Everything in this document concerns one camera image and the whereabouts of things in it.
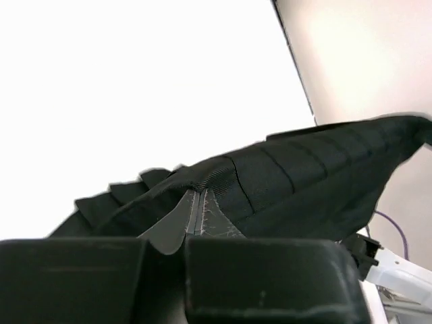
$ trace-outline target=white backdrop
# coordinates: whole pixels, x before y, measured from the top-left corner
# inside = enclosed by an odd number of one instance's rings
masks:
[[[46,236],[149,167],[313,124],[270,1],[0,2],[0,239]]]

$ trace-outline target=black garment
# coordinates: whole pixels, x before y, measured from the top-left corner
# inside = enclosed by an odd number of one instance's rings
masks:
[[[431,130],[423,117],[393,115],[275,134],[172,173],[144,173],[155,176],[148,186],[77,200],[53,235],[138,236],[187,189],[210,188],[246,237],[341,240],[370,221],[393,171],[431,144]]]

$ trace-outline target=beige wall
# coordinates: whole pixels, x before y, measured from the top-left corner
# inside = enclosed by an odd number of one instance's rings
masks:
[[[432,115],[432,1],[280,0],[278,7],[319,124]],[[395,172],[378,209],[406,232],[411,259],[432,270],[431,151]],[[376,216],[371,232],[402,253],[386,220]]]

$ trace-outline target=black cloth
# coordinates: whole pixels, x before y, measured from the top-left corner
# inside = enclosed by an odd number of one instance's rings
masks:
[[[146,192],[116,187],[110,195],[119,208],[94,202],[78,218],[87,220],[88,235],[137,236],[187,189],[210,188],[246,237],[341,240],[370,221],[394,170],[432,144],[431,132],[424,117],[391,115],[274,134],[172,173],[159,170],[156,181],[144,181],[152,186]]]

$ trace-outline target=white wall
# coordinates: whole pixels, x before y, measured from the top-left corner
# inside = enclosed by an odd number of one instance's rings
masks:
[[[47,235],[143,169],[311,125],[270,1],[0,1],[0,239]]]
[[[294,56],[320,124],[391,112],[432,115],[432,2],[280,0]],[[378,209],[406,232],[411,259],[432,270],[432,152],[395,172]],[[397,231],[372,237],[399,254]]]

